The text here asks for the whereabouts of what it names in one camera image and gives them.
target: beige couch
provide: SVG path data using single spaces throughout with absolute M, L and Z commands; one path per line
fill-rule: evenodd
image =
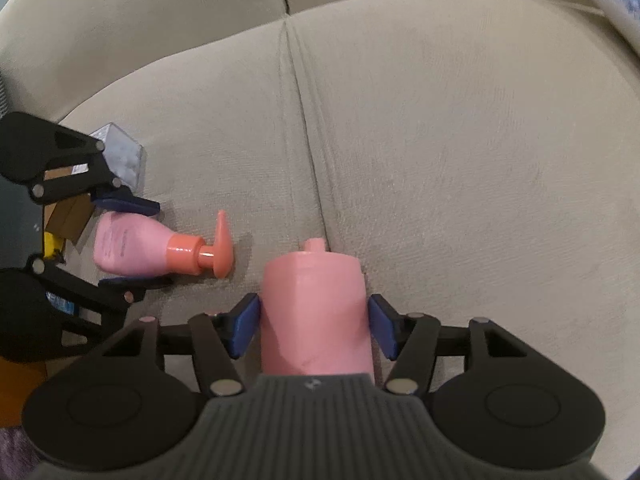
M 640 64 L 589 0 L 11 0 L 0 71 L 18 109 L 135 136 L 167 225 L 228 210 L 232 279 L 136 316 L 225 310 L 326 236 L 399 310 L 489 316 L 581 378 L 594 462 L 640 462 Z

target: orange pump nozzle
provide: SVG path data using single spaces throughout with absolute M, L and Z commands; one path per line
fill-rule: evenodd
M 234 264 L 234 242 L 226 221 L 226 212 L 218 211 L 216 237 L 213 245 L 203 245 L 198 249 L 198 265 L 213 269 L 216 278 L 226 278 Z
M 166 261 L 169 272 L 197 276 L 202 269 L 212 269 L 216 278 L 226 278 L 234 264 L 234 242 L 226 212 L 218 211 L 213 245 L 205 245 L 200 236 L 175 233 L 166 247 Z

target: pink plastic bottle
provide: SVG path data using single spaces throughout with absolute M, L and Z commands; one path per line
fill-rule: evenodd
M 94 262 L 120 276 L 161 276 L 169 272 L 197 276 L 212 269 L 225 278 L 234 262 L 226 213 L 218 212 L 212 246 L 199 236 L 174 233 L 147 216 L 109 211 L 102 215 L 94 243 Z
M 367 373 L 371 338 L 360 261 L 325 251 L 322 238 L 264 268 L 262 371 L 274 375 Z

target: pink lotion bottle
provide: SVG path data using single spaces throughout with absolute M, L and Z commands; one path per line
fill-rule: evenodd
M 109 211 L 100 217 L 94 243 L 94 262 L 120 276 L 161 276 L 169 272 L 197 276 L 212 269 L 225 278 L 234 262 L 226 213 L 218 212 L 212 246 L 199 236 L 174 233 L 147 216 Z
M 326 252 L 324 239 L 264 268 L 262 371 L 273 375 L 366 373 L 373 379 L 360 261 Z

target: cardboard box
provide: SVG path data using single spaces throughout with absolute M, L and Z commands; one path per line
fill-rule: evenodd
M 45 172 L 44 179 L 71 174 L 72 168 L 58 168 Z M 89 218 L 94 212 L 91 196 L 86 193 L 44 206 L 44 230 L 77 244 Z

